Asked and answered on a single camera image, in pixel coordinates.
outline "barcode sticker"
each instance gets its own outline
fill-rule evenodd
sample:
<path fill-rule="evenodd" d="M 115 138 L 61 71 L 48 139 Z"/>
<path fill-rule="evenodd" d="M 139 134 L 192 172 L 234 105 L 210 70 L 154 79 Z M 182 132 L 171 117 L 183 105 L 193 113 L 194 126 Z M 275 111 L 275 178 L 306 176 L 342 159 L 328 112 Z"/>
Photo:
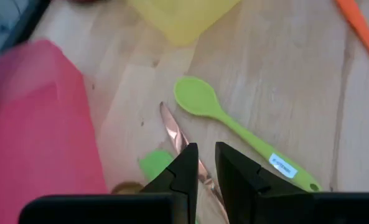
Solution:
<path fill-rule="evenodd" d="M 297 170 L 281 159 L 279 156 L 274 153 L 271 154 L 269 162 L 276 168 L 280 173 L 284 174 L 284 176 L 292 179 L 295 177 Z"/>

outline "wooden table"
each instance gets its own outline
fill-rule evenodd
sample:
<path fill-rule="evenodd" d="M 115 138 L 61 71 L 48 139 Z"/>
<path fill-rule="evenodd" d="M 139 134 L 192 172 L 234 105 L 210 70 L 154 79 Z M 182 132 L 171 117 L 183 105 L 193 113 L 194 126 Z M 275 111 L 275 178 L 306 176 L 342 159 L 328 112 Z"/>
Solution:
<path fill-rule="evenodd" d="M 369 22 L 369 0 L 359 1 Z M 138 159 L 173 152 L 165 101 L 216 179 L 216 141 L 267 165 L 224 125 L 179 108 L 193 75 L 239 123 L 313 174 L 325 190 L 369 191 L 369 55 L 333 0 L 243 0 L 187 47 L 172 46 L 124 1 L 53 1 L 33 39 L 48 38 L 83 72 L 109 188 L 146 184 Z M 223 223 L 200 187 L 202 223 Z"/>

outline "spoon head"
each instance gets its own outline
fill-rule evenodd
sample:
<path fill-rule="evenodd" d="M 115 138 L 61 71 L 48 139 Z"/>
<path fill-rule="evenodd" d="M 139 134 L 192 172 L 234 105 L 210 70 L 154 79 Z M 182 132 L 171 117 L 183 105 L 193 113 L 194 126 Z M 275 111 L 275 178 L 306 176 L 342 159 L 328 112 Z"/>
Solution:
<path fill-rule="evenodd" d="M 195 77 L 183 77 L 177 81 L 174 95 L 183 109 L 197 116 L 216 117 L 222 110 L 213 88 Z"/>

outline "orange spatula handle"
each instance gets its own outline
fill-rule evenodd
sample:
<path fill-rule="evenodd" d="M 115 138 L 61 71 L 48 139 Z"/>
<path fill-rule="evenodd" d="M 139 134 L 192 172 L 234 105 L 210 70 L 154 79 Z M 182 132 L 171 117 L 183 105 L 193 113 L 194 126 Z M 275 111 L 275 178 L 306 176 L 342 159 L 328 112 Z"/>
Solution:
<path fill-rule="evenodd" d="M 354 0 L 336 0 L 346 19 L 369 51 L 369 26 Z"/>

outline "copper blade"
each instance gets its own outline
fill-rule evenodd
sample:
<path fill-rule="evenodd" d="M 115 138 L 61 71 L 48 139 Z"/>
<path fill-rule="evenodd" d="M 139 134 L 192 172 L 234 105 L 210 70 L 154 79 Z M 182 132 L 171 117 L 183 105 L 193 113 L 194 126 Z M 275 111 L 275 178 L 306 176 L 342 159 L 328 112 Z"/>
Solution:
<path fill-rule="evenodd" d="M 183 149 L 185 149 L 189 142 L 187 138 L 182 134 L 179 125 L 177 124 L 172 113 L 169 111 L 169 108 L 165 105 L 164 102 L 161 102 L 159 104 L 159 109 L 170 141 L 177 153 L 180 153 Z"/>
<path fill-rule="evenodd" d="M 189 142 L 164 102 L 161 102 L 159 104 L 159 109 L 170 141 L 177 153 L 181 153 L 181 151 L 185 149 Z M 208 192 L 211 193 L 212 197 L 214 197 L 214 199 L 217 201 L 222 211 L 222 215 L 225 221 L 228 223 L 228 217 L 223 205 L 223 198 L 220 194 L 220 191 L 200 159 L 198 160 L 198 179 L 199 181 L 201 181 L 201 183 L 203 183 Z"/>

